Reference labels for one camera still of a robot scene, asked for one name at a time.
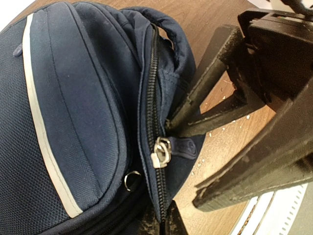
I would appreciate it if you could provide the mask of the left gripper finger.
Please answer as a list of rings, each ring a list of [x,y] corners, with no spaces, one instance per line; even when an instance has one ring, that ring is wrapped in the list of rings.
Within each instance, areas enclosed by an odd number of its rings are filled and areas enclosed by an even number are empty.
[[[168,208],[164,225],[165,235],[188,235],[176,202],[173,200]]]

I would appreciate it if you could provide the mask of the navy blue backpack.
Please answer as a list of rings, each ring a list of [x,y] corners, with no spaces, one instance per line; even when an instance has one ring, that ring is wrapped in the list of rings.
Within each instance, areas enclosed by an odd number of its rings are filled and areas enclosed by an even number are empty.
[[[0,232],[164,235],[205,136],[165,124],[196,65],[148,7],[56,2],[0,34]]]

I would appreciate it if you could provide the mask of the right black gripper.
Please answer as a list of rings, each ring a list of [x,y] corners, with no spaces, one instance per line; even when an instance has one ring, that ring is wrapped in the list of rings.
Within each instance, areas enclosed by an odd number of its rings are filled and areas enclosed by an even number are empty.
[[[242,37],[231,59],[233,108],[287,100],[313,104],[313,19],[277,10],[249,9],[238,16]]]

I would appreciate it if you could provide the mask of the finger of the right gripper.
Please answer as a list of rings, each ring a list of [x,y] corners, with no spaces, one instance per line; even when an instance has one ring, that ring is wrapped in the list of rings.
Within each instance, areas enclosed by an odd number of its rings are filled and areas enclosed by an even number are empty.
[[[313,82],[288,100],[231,161],[197,185],[195,208],[209,212],[265,192],[311,182],[313,162]]]
[[[200,105],[224,73],[235,89],[233,94],[197,115]],[[202,135],[264,105],[257,70],[240,28],[221,26],[214,31],[186,96],[167,121],[166,132],[176,137]]]

